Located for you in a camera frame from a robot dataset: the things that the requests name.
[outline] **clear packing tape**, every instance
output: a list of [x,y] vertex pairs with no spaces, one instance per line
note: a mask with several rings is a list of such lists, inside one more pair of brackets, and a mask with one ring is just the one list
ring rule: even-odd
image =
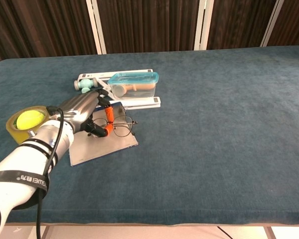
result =
[[[39,123],[38,125],[36,125],[35,127],[29,128],[29,129],[25,129],[25,130],[21,130],[21,129],[17,129],[16,127],[16,120],[18,119],[18,117],[20,116],[20,114],[22,114],[25,111],[31,111],[31,110],[35,110],[35,111],[39,111],[41,113],[44,114],[44,119],[41,123]],[[26,139],[29,138],[29,131],[32,130],[33,132],[36,132],[38,130],[38,128],[45,122],[47,122],[49,120],[49,113],[46,110],[45,106],[32,106],[29,108],[25,108],[17,113],[15,113],[14,115],[12,115],[8,121],[5,124],[5,128],[7,129],[7,131],[10,133],[10,135],[12,136],[12,138],[18,143],[21,144],[23,141],[25,141]]]

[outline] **black cable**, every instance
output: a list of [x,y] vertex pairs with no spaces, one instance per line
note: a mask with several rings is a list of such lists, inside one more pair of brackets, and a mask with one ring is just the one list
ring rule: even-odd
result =
[[226,236],[228,236],[230,239],[233,239],[227,232],[225,232],[221,227],[217,227],[219,230],[221,230]]
[[[54,148],[50,154],[50,157],[48,158],[46,164],[45,164],[45,168],[43,171],[43,175],[47,176],[48,175],[48,171],[51,165],[51,162],[53,160],[53,157],[55,155],[55,151],[58,147],[61,135],[62,135],[62,130],[63,130],[63,123],[64,123],[64,114],[63,114],[63,110],[61,108],[58,108],[57,111],[60,112],[60,128],[59,128],[59,132],[58,135],[56,137],[55,140],[55,144],[54,144]],[[37,212],[36,212],[36,238],[37,239],[41,239],[41,231],[40,231],[40,224],[41,224],[41,209],[42,209],[42,189],[38,189],[39,193],[38,193],[38,207],[37,207]]]

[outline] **floor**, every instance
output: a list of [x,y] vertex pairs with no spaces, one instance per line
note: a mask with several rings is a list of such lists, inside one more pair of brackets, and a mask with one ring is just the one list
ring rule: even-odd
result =
[[[276,239],[299,239],[299,227],[272,227]],[[263,227],[222,227],[233,239],[267,239]],[[0,239],[36,239],[35,227],[6,226]],[[54,226],[45,239],[228,239],[216,227]]]

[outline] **eyeglasses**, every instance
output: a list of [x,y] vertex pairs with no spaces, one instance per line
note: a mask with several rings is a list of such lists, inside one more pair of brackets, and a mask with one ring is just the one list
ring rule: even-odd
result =
[[[105,118],[98,118],[93,120],[93,123],[98,126],[105,128],[110,122]],[[132,132],[133,125],[137,124],[137,121],[134,121],[129,116],[118,116],[113,120],[113,132],[118,137],[126,137]]]

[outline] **plastic container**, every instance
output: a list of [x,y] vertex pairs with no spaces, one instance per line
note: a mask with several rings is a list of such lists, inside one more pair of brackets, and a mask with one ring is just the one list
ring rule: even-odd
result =
[[117,99],[147,98],[155,95],[157,72],[116,73],[108,84]]

